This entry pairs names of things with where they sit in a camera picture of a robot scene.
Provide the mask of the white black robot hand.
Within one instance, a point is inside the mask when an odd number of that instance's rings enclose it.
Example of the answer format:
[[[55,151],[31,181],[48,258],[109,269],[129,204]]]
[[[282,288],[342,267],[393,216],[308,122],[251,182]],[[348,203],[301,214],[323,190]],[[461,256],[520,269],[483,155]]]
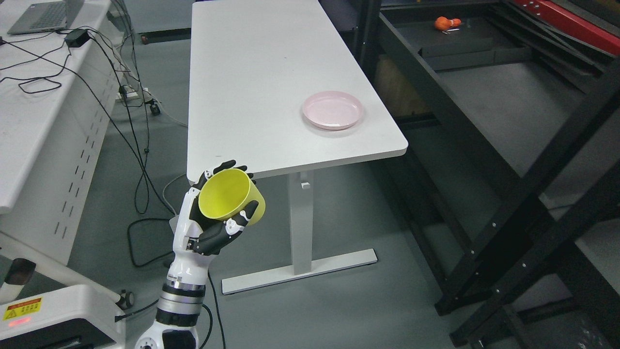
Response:
[[[240,237],[244,229],[250,226],[259,203],[250,201],[241,212],[224,221],[205,217],[199,209],[199,194],[204,184],[213,175],[230,168],[240,169],[248,174],[256,185],[245,165],[237,165],[235,160],[221,163],[212,170],[200,174],[186,192],[175,229],[173,230],[174,259],[170,264],[166,281],[201,285],[207,283],[208,268],[211,261],[226,245]]]

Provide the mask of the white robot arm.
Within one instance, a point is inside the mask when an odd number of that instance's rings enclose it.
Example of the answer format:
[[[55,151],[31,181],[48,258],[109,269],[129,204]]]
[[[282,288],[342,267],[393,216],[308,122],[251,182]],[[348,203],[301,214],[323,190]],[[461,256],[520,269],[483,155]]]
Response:
[[[153,324],[139,337],[136,349],[197,349],[196,325],[205,295],[205,284],[167,280],[162,286]]]

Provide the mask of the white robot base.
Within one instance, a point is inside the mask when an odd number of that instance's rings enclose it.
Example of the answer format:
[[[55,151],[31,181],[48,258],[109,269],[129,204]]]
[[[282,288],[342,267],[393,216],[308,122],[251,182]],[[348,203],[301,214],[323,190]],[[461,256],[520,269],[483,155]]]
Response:
[[[1,285],[3,349],[123,349],[122,316],[133,292],[113,292],[60,265],[15,238],[1,235],[1,254],[13,263]],[[64,287],[20,298],[34,272]]]

